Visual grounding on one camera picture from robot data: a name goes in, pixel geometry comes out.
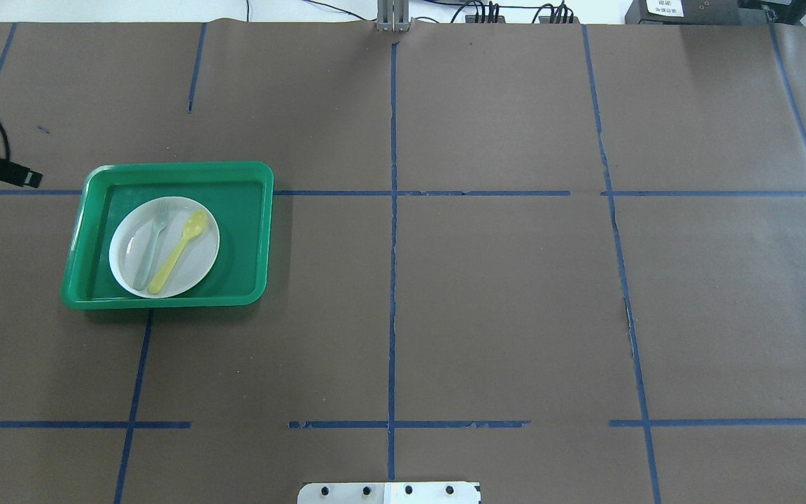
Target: metal clamp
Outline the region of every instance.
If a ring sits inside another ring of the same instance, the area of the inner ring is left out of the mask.
[[[409,32],[409,0],[378,0],[379,32]]]

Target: yellow spoon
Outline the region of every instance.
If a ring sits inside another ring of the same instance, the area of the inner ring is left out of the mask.
[[[204,210],[196,211],[185,221],[185,226],[183,226],[182,229],[182,239],[179,240],[179,243],[176,244],[176,247],[170,252],[170,255],[167,256],[167,260],[164,261],[164,264],[161,265],[160,269],[154,274],[154,278],[152,278],[151,283],[148,284],[149,293],[157,294],[164,288],[164,284],[167,283],[167,279],[170,277],[171,272],[173,272],[173,267],[176,266],[176,261],[179,260],[179,256],[182,255],[185,246],[188,245],[188,242],[191,242],[193,238],[203,233],[205,227],[207,227],[207,213]]]

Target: green plastic tray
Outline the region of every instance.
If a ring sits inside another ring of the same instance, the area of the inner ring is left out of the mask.
[[[195,162],[102,166],[80,197],[61,298],[72,309],[237,306],[266,290],[272,170],[261,162]],[[187,197],[220,226],[220,252],[201,283],[173,297],[144,299],[111,274],[108,247],[124,217],[148,200]]]

